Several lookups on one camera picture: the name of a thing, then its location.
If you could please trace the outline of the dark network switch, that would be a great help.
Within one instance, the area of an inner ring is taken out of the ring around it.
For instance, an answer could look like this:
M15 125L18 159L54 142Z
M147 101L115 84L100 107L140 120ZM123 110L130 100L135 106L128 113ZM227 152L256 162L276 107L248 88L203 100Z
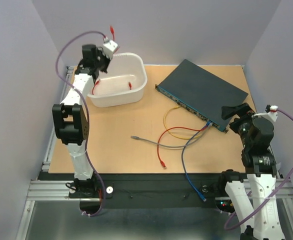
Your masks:
M183 60L155 89L196 115L227 133L230 118L222 119L223 106L242 104L248 93L191 61Z

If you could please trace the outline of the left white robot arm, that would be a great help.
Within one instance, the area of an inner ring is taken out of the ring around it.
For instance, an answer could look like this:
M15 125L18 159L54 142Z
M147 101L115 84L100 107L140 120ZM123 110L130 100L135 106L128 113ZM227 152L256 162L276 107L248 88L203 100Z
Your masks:
M87 157L90 118L86 97L106 73L118 45L114 41L101 47L94 44L82 46L82 59L75 72L72 86L59 104L52 107L55 135L67 147L74 167L74 182L68 183L71 194L93 197L98 191L95 171Z

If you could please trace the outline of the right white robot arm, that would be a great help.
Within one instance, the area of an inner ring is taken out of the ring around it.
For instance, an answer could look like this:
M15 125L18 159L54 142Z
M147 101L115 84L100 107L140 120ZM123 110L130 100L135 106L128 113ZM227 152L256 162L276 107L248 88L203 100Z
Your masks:
M283 240L283 233L274 194L277 166L269 147L274 137L278 108L268 105L264 113L255 113L247 104L222 106L223 120L234 117L230 129L240 136L241 160L249 183L247 193L239 172L226 170L216 183L217 191L227 195L238 218L242 240Z

